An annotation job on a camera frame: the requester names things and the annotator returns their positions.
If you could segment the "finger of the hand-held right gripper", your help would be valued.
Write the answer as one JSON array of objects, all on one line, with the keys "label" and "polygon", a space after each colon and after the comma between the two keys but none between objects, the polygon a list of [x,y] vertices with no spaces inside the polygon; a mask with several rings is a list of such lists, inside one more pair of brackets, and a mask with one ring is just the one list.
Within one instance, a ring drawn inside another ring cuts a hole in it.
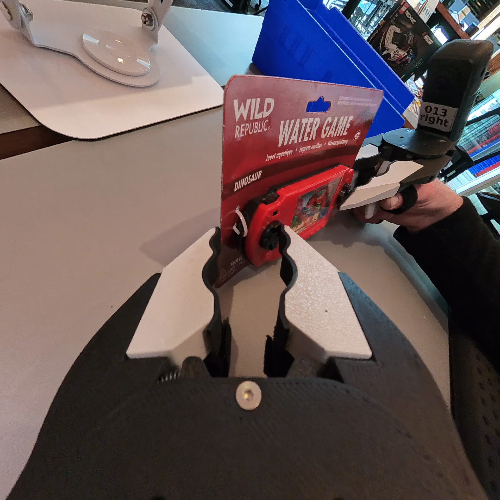
[{"label": "finger of the hand-held right gripper", "polygon": [[353,188],[367,184],[374,177],[381,177],[389,170],[391,146],[362,146],[353,164]]},{"label": "finger of the hand-held right gripper", "polygon": [[422,167],[423,165],[411,160],[391,162],[386,172],[372,177],[364,185],[356,186],[340,205],[339,210],[363,207],[394,196],[401,187],[402,182]]}]

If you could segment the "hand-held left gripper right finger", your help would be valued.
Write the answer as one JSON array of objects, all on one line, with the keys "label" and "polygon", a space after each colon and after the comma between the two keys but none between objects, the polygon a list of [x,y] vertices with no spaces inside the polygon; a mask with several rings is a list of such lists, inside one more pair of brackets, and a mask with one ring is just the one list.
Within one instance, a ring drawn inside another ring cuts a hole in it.
[{"label": "hand-held left gripper right finger", "polygon": [[300,358],[324,366],[331,358],[368,360],[366,339],[340,272],[288,226],[277,226],[282,257],[273,336],[266,338],[265,375],[285,377]]}]

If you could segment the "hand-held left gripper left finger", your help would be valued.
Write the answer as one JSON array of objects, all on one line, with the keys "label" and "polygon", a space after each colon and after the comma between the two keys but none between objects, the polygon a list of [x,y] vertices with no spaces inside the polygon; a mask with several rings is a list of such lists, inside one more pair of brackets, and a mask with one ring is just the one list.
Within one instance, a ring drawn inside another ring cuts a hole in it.
[{"label": "hand-held left gripper left finger", "polygon": [[166,357],[181,367],[198,357],[213,377],[227,377],[231,332],[215,289],[221,229],[212,228],[162,270],[126,355]]}]

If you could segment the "red handheld toy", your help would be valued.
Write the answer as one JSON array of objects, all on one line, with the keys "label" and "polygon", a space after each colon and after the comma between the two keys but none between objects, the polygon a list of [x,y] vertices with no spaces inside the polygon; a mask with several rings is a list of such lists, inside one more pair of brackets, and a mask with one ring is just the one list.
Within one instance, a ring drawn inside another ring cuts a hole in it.
[{"label": "red handheld toy", "polygon": [[307,239],[338,212],[383,97],[358,86],[231,78],[224,91],[216,288],[250,264],[279,259],[280,224]]}]

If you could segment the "person's right forearm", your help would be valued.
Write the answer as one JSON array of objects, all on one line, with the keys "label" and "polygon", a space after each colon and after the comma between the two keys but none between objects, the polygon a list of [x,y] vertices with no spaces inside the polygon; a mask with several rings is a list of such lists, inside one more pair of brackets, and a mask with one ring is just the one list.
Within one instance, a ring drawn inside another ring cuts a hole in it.
[{"label": "person's right forearm", "polygon": [[493,361],[499,362],[499,241],[473,204],[418,233],[398,228],[394,236],[413,256],[453,318]]}]

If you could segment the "person's right hand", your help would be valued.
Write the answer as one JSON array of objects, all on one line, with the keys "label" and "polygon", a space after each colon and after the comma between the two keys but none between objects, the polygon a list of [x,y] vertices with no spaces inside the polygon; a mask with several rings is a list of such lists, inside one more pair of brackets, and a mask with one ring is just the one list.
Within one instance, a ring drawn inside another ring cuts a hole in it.
[{"label": "person's right hand", "polygon": [[365,217],[363,207],[353,209],[352,213],[363,223],[388,221],[417,233],[444,220],[464,203],[461,196],[438,179],[418,184],[414,189],[414,196],[404,195],[402,191],[380,201],[379,209],[370,218]]}]

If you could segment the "blue plastic bin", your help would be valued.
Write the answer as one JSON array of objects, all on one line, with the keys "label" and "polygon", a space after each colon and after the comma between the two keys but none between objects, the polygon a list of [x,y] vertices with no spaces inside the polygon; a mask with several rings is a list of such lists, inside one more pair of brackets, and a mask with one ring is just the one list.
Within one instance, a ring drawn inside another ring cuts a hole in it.
[{"label": "blue plastic bin", "polygon": [[[253,53],[253,64],[266,76],[380,90],[334,41],[332,31],[316,12],[319,2],[270,1]],[[366,136],[386,133],[403,125],[403,114],[383,96]]]},{"label": "blue plastic bin", "polygon": [[332,38],[342,51],[373,85],[378,84],[378,89],[384,91],[385,98],[403,114],[414,97],[400,77],[337,7],[328,9],[320,1],[316,12],[332,31]]}]

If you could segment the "toy car box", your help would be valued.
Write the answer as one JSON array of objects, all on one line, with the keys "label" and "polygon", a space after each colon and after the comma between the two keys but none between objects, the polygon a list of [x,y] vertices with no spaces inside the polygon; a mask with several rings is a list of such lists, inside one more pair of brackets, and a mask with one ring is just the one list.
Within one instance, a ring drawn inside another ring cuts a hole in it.
[{"label": "toy car box", "polygon": [[392,6],[367,42],[404,82],[414,75],[421,76],[429,59],[441,47],[407,1],[397,1]]}]

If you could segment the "black perforated foam pad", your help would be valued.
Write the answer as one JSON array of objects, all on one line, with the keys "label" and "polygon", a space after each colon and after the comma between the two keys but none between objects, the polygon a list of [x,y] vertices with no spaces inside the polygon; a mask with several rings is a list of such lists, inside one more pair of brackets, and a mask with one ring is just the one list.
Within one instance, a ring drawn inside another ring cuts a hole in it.
[{"label": "black perforated foam pad", "polygon": [[464,334],[449,338],[452,413],[489,499],[499,499],[499,374]]}]

